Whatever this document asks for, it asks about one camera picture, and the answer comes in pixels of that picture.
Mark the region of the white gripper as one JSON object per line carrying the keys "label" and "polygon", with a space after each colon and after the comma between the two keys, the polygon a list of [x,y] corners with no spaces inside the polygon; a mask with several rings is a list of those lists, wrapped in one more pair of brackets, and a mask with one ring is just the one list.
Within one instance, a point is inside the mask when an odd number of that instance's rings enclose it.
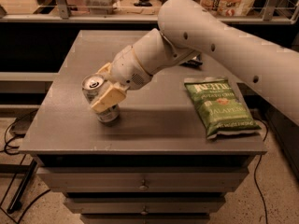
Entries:
{"label": "white gripper", "polygon": [[152,75],[149,75],[141,66],[132,46],[121,50],[112,63],[106,63],[97,73],[103,77],[111,76],[116,81],[110,83],[106,90],[92,102],[91,109],[97,113],[104,112],[123,101],[128,87],[130,90],[139,90],[152,79]]}

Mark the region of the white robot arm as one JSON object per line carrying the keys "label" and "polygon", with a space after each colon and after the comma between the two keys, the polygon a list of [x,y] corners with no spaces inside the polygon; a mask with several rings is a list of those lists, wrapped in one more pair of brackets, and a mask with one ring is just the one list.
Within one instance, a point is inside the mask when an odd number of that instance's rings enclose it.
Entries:
{"label": "white robot arm", "polygon": [[204,52],[299,124],[299,53],[218,21],[193,0],[168,0],[158,27],[120,51],[98,73],[108,88],[93,102],[103,112],[138,90],[159,71]]}

